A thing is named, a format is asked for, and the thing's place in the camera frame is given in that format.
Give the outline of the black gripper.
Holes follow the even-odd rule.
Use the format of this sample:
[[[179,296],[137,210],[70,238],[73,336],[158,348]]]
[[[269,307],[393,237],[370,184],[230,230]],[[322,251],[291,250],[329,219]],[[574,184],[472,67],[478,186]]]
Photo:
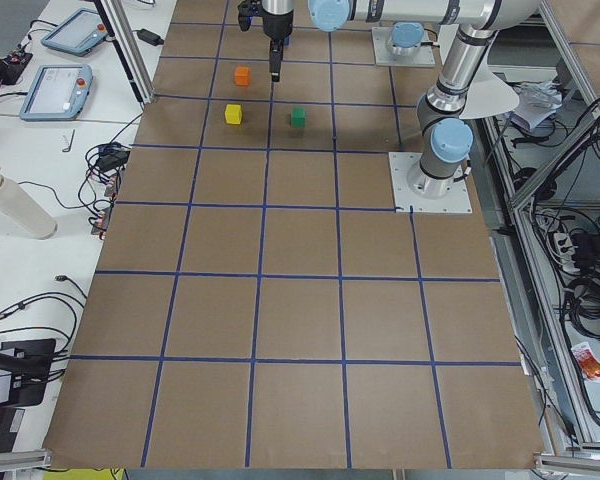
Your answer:
[[[272,82],[280,81],[283,62],[283,46],[293,31],[293,14],[266,14],[263,19],[263,31],[270,39],[269,72]]]

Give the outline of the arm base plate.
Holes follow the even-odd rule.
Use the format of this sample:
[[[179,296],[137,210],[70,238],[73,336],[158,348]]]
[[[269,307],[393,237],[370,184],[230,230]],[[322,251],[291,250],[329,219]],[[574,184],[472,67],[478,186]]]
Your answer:
[[[418,152],[390,152],[389,165],[398,213],[468,215],[472,213],[466,180],[461,167],[444,181],[425,181],[418,176]]]
[[[433,47],[425,31],[422,31],[419,43],[409,46],[396,43],[399,34],[394,33],[393,27],[374,27],[371,36],[376,65],[414,68],[433,68],[436,65]]]

